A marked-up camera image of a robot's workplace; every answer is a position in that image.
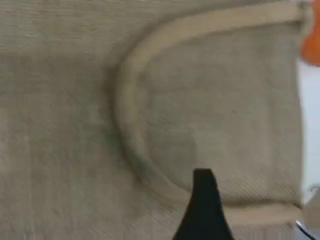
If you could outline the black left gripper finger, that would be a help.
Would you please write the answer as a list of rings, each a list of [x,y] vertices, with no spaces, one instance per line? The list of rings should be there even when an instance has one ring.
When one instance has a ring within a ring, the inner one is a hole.
[[[231,240],[216,178],[211,169],[193,171],[193,188],[174,240]]]

